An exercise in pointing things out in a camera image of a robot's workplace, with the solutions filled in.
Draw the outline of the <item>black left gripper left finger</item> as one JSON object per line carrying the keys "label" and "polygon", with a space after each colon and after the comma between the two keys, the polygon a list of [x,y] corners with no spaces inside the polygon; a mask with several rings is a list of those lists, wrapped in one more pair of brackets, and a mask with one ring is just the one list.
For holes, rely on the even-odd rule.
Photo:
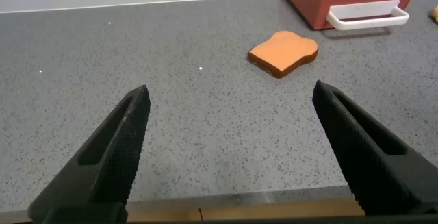
{"label": "black left gripper left finger", "polygon": [[33,223],[125,223],[148,118],[145,85],[128,92],[33,200]]}

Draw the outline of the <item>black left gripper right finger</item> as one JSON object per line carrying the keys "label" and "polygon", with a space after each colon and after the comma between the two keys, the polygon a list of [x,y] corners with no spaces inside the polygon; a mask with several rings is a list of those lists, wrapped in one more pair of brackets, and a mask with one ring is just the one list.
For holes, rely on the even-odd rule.
{"label": "black left gripper right finger", "polygon": [[367,215],[437,213],[437,167],[334,86],[312,102],[355,199]]}

